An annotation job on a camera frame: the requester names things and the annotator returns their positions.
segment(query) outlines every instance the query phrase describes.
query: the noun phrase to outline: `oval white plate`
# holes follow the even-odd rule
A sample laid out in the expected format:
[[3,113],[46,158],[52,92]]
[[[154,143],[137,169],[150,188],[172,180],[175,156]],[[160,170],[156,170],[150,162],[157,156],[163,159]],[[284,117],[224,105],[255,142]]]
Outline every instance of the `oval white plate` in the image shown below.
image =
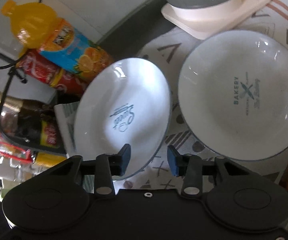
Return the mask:
[[229,31],[186,59],[179,103],[195,136],[237,160],[261,160],[288,147],[288,50],[262,33]]
[[153,63],[141,58],[120,60],[101,72],[79,104],[74,139],[84,160],[118,153],[131,145],[131,160],[122,177],[141,171],[155,156],[171,116],[168,83]]

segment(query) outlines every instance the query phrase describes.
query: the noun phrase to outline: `patterned tablecloth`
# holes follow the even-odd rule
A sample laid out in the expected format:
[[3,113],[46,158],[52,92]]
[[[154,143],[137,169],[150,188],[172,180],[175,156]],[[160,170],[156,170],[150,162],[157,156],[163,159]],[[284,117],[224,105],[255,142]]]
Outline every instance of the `patterned tablecloth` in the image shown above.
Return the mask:
[[[288,0],[272,0],[263,9],[238,25],[236,29],[264,33],[288,49]],[[199,155],[203,160],[214,160],[217,156],[206,149],[188,130],[181,115],[177,99],[177,83],[180,69],[189,52],[198,46],[198,40],[178,27],[148,43],[139,53],[156,64],[166,76],[172,90],[172,118],[168,134],[154,160],[131,178],[115,181],[116,191],[126,189],[170,189],[180,190],[183,178],[172,176],[167,163],[168,145],[174,145],[180,154]],[[252,171],[278,182],[288,163],[288,149],[283,153],[262,161],[238,162]],[[203,191],[212,189],[212,178],[204,177]]]

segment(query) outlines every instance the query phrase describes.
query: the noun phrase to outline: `red snack package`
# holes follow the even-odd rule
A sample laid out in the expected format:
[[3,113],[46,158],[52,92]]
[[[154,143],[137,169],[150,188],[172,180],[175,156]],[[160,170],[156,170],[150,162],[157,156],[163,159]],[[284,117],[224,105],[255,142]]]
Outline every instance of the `red snack package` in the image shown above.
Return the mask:
[[82,96],[89,85],[89,82],[50,62],[35,49],[30,49],[16,66],[21,67],[27,75],[67,94]]

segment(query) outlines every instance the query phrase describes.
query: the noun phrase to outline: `silver rivet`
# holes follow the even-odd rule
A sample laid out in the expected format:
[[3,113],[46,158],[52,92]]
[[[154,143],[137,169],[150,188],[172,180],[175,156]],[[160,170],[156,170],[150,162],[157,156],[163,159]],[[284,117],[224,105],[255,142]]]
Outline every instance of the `silver rivet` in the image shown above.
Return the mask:
[[144,197],[153,197],[153,194],[150,192],[144,193]]
[[186,187],[184,192],[188,195],[197,195],[200,190],[197,187]]
[[96,189],[96,193],[101,195],[108,195],[112,192],[112,189],[110,187],[99,187]]

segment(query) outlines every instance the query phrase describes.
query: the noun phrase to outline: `red handle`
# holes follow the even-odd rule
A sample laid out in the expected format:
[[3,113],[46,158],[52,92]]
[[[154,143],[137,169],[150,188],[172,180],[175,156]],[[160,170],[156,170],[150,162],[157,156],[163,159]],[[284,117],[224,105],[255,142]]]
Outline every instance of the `red handle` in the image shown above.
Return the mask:
[[9,144],[9,143],[3,141],[3,139],[0,141],[0,144],[1,144],[1,145],[8,146],[8,147],[12,147],[12,148],[14,148],[14,149],[16,149],[16,150],[21,151],[21,152],[25,155],[26,159],[19,158],[19,157],[17,157],[17,156],[14,156],[14,155],[11,155],[11,154],[8,154],[8,153],[5,153],[5,152],[0,151],[0,155],[1,155],[1,156],[6,157],[6,158],[11,158],[11,159],[17,160],[17,161],[22,162],[22,163],[25,163],[25,164],[31,164],[31,163],[33,163],[33,160],[32,160],[32,157],[31,157],[31,150],[25,151],[25,150],[23,150],[23,149],[20,148],[20,147],[14,146],[14,145],[12,145],[12,144]]

